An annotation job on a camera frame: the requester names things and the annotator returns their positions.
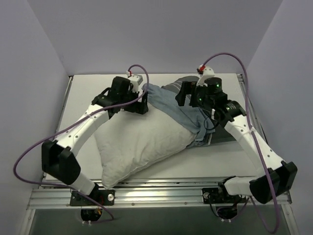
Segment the pillowcase grey outside blue inside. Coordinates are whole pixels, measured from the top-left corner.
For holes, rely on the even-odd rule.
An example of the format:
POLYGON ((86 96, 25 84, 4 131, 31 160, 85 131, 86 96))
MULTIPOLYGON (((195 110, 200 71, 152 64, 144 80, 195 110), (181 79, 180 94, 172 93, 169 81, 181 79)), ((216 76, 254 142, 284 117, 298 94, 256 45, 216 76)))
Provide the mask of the pillowcase grey outside blue inside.
POLYGON ((159 87, 144 84, 142 89, 148 89, 148 102, 155 108, 169 115, 178 124, 196 135, 187 147, 201 147, 210 144, 235 141, 221 126, 214 126, 214 122, 200 109, 189 105, 190 95, 186 96, 185 105, 179 106, 175 100, 184 81, 197 82, 197 76, 185 76, 176 81, 159 87))

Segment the white pillow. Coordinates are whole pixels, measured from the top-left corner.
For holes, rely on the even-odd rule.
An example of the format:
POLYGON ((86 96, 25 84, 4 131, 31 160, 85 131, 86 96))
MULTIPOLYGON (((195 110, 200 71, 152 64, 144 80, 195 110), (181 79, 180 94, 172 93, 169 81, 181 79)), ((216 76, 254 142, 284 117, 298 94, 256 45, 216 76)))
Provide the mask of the white pillow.
POLYGON ((121 111, 101 125, 95 141, 105 189, 183 151, 196 135, 152 105, 144 114, 121 111))

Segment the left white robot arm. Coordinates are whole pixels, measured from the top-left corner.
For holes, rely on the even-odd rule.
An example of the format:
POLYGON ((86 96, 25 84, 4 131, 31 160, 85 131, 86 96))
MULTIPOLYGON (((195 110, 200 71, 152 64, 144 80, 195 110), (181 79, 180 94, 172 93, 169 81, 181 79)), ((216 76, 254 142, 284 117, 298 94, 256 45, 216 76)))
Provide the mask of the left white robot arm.
POLYGON ((98 201, 99 187, 82 173, 76 156, 91 135, 120 110, 141 115, 148 112, 148 94, 139 93, 142 82, 143 77, 138 74, 116 76, 112 85, 92 100, 75 126, 42 144, 42 170, 82 193, 81 200, 87 205, 98 201))

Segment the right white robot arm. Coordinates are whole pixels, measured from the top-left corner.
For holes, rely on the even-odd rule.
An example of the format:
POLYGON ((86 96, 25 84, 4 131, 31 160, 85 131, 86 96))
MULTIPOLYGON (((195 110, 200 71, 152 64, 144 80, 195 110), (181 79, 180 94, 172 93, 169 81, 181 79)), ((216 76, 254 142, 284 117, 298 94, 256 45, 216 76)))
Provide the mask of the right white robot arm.
POLYGON ((248 114, 235 100, 230 100, 222 91, 222 80, 213 77, 205 80, 204 85, 193 81, 184 81, 176 101, 185 105, 187 96, 189 105, 199 107, 228 132, 242 147, 256 168, 254 177, 231 176, 226 178, 217 190, 218 198, 230 201, 235 195, 252 196, 259 203, 266 204, 275 196, 291 189, 297 174, 293 162, 285 162, 278 156, 248 123, 248 114))

